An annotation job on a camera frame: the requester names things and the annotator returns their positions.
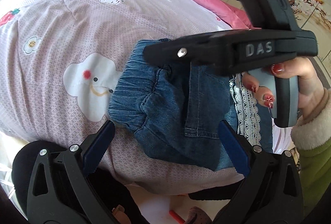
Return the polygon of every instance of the bed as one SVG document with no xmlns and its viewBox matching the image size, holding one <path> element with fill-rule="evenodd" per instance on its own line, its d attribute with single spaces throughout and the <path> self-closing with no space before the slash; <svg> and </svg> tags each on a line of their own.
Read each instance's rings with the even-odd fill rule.
<svg viewBox="0 0 331 224">
<path fill-rule="evenodd" d="M 0 14 L 0 129 L 27 142 L 47 140 L 66 148 L 105 122 L 110 94 L 138 40 L 252 27 L 244 11 L 221 0 L 15 0 L 6 5 L 8 11 Z M 150 159 L 123 128 L 117 128 L 101 167 L 123 184 L 166 195 L 243 178 L 234 168 L 212 172 Z"/>
</svg>

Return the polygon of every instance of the blue jeans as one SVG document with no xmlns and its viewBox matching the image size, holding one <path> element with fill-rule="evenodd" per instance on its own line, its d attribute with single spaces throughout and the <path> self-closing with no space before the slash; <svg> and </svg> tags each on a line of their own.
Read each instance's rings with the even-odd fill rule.
<svg viewBox="0 0 331 224">
<path fill-rule="evenodd" d="M 151 158 L 213 171 L 233 167 L 217 134 L 223 119 L 238 128 L 229 78 L 207 66 L 150 66 L 143 49 L 157 42 L 137 43 L 110 98 L 110 118 L 132 131 Z"/>
</svg>

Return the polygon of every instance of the gray handle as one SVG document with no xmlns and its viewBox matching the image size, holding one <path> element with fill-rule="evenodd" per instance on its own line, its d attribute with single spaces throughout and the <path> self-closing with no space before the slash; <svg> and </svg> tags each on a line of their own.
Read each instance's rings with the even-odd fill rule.
<svg viewBox="0 0 331 224">
<path fill-rule="evenodd" d="M 259 81 L 260 87 L 269 88 L 274 95 L 273 108 L 269 110 L 275 124 L 280 128 L 294 126 L 297 123 L 299 97 L 297 76 L 290 79 L 280 79 L 261 68 L 250 70 L 248 73 Z"/>
</svg>

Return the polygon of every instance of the hand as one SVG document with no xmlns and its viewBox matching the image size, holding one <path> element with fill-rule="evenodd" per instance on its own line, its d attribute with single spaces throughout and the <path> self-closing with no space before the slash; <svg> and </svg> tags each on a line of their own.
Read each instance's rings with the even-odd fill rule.
<svg viewBox="0 0 331 224">
<path fill-rule="evenodd" d="M 320 103 L 324 95 L 322 82 L 317 77 L 315 68 L 308 58 L 297 57 L 295 59 L 273 64 L 270 72 L 276 77 L 289 79 L 298 76 L 299 101 L 298 108 L 302 109 L 303 118 L 307 118 L 316 106 Z M 272 108 L 275 97 L 266 87 L 259 87 L 259 81 L 245 73 L 242 84 L 254 93 L 254 97 L 262 106 Z"/>
</svg>

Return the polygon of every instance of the red painted fingernail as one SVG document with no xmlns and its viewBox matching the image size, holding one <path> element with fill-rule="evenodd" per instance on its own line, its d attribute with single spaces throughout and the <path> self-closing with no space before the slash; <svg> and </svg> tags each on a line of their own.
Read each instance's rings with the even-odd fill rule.
<svg viewBox="0 0 331 224">
<path fill-rule="evenodd" d="M 256 87 L 255 86 L 251 86 L 251 91 L 255 93 L 256 92 Z"/>
<path fill-rule="evenodd" d="M 271 72 L 275 75 L 284 72 L 284 70 L 285 70 L 284 64 L 273 64 L 271 66 Z"/>
<path fill-rule="evenodd" d="M 275 101 L 275 97 L 271 94 L 265 94 L 263 96 L 263 100 L 268 101 L 268 102 L 273 102 L 273 101 Z"/>
<path fill-rule="evenodd" d="M 264 102 L 264 105 L 268 108 L 273 108 L 273 104 L 271 102 Z"/>
</svg>

